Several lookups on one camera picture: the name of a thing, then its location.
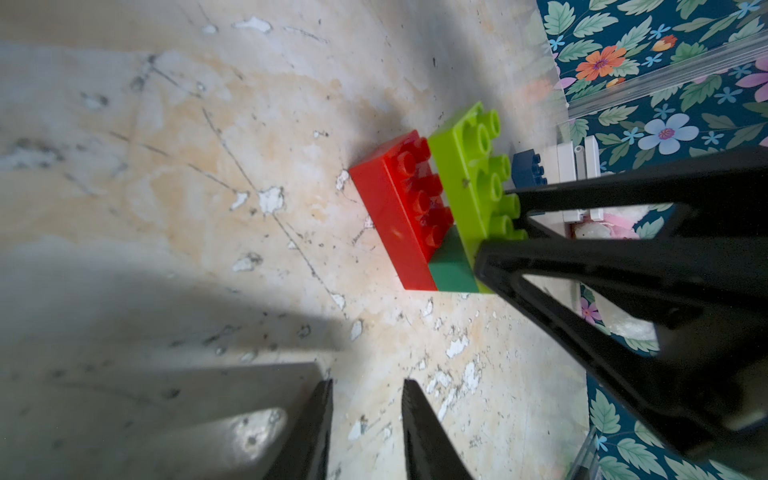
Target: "lime green lego brick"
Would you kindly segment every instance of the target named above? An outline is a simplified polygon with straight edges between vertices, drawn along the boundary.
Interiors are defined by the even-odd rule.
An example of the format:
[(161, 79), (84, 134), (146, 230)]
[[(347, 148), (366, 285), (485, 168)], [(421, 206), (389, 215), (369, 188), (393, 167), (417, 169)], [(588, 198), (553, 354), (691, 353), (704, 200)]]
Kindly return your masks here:
[[(492, 139), (500, 133), (498, 112), (483, 111), (478, 102), (427, 140), (470, 268), (483, 240), (528, 238), (525, 230), (512, 225), (520, 217), (520, 199), (504, 195), (502, 188), (511, 176), (509, 157), (491, 156)], [(490, 292), (481, 283), (478, 286), (481, 292)]]
[(479, 292), (477, 280), (467, 261), (456, 225), (448, 230), (442, 245), (429, 261), (429, 272), (440, 292)]

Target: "concrete floor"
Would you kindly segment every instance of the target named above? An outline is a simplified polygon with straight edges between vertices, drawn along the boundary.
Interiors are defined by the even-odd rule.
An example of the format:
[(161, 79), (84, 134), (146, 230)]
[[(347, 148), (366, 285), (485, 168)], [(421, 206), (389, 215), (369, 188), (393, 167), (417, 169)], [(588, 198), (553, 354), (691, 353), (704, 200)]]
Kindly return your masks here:
[(564, 474), (584, 370), (403, 291), (346, 173), (479, 99), (553, 181), (533, 0), (27, 0), (0, 41), (4, 478), (259, 478), (329, 376), (329, 478), (405, 478), (405, 377), (476, 478)]

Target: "floral fabric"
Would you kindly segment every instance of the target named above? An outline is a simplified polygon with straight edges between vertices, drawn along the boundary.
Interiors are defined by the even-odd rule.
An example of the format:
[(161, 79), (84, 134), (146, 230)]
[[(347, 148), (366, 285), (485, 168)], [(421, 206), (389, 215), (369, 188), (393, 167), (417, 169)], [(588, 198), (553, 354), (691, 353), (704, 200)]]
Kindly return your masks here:
[(768, 12), (768, 0), (538, 0), (538, 6), (569, 101), (754, 35)]
[[(625, 339), (611, 334), (599, 320), (594, 294), (583, 285), (581, 309), (582, 312), (590, 312), (591, 318), (584, 319), (636, 354), (652, 356), (659, 350), (657, 342)], [(658, 480), (659, 477), (667, 480), (750, 480), (720, 463), (709, 461), (694, 464), (670, 452), (645, 425), (589, 375), (587, 394), (590, 426), (598, 431), (594, 447), (598, 451), (600, 467), (607, 480)]]

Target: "blue flower print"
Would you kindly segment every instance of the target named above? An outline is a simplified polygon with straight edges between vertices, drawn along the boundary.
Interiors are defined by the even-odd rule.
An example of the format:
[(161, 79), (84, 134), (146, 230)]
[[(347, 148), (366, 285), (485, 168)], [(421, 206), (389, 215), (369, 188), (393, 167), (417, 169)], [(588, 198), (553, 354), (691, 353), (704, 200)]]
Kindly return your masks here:
[(601, 436), (600, 438), (595, 437), (594, 438), (594, 449), (599, 450), (603, 449), (606, 452), (608, 451), (608, 448), (605, 446), (605, 442), (607, 442), (608, 439), (605, 438), (605, 435)]
[(625, 130), (624, 134), (627, 135), (626, 137), (622, 138), (621, 141), (629, 141), (629, 145), (634, 144), (635, 138), (642, 138), (645, 137), (645, 134), (643, 132), (638, 132), (640, 130), (637, 127), (632, 128), (632, 131)]
[(760, 7), (757, 6), (757, 4), (760, 3), (760, 0), (752, 0), (750, 3), (747, 2), (741, 2), (737, 7), (739, 8), (734, 13), (730, 14), (730, 17), (733, 17), (734, 15), (736, 18), (742, 19), (746, 16), (749, 12), (754, 12)]
[(706, 140), (704, 142), (705, 145), (709, 145), (709, 144), (718, 145), (718, 144), (720, 144), (720, 140), (718, 140), (718, 138), (722, 138), (722, 137), (725, 137), (725, 134), (717, 134), (717, 135), (715, 135), (715, 132), (710, 130), (710, 134), (709, 135), (704, 135), (701, 138), (701, 140)]
[(565, 42), (563, 41), (563, 35), (560, 35), (556, 40), (549, 40), (549, 47), (552, 49), (552, 51), (557, 51), (559, 46), (565, 45)]
[(735, 104), (736, 103), (736, 95), (740, 94), (743, 91), (744, 90), (742, 90), (741, 88), (737, 88), (736, 90), (731, 91), (730, 87), (725, 87), (723, 89), (723, 93), (715, 94), (715, 98), (719, 98), (720, 99), (720, 100), (717, 101), (717, 104), (720, 105), (723, 102), (725, 102), (725, 100), (728, 100), (730, 103)]
[(664, 32), (668, 31), (672, 27), (667, 27), (665, 24), (659, 25), (659, 28), (657, 30), (651, 30), (650, 35), (648, 36), (648, 40), (658, 40), (661, 38), (661, 35), (664, 34)]
[(643, 62), (644, 67), (650, 67), (654, 63), (659, 63), (661, 61), (661, 53), (657, 53), (654, 57), (646, 57), (645, 61)]
[(752, 64), (748, 63), (746, 65), (741, 65), (740, 67), (735, 67), (732, 72), (730, 72), (728, 75), (736, 75), (736, 79), (742, 78), (744, 75), (749, 75), (752, 73), (751, 70), (748, 70), (749, 67), (751, 67)]
[(669, 108), (669, 104), (663, 104), (661, 105), (661, 108), (654, 108), (655, 112), (658, 112), (654, 115), (654, 118), (660, 118), (661, 120), (667, 120), (667, 115), (673, 114), (675, 112), (674, 108)]

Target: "stacked lego bricks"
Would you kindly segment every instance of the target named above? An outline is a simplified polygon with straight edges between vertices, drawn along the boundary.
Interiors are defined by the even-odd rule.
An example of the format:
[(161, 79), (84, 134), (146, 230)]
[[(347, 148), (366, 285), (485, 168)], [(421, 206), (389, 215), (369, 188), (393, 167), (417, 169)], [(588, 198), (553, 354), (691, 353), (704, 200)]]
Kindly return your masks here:
[(428, 140), (412, 131), (349, 170), (407, 290), (490, 292), (472, 273), (480, 243), (528, 237), (512, 224), (520, 216), (517, 195), (502, 189), (509, 157), (491, 156), (500, 131), (498, 113), (477, 103)]

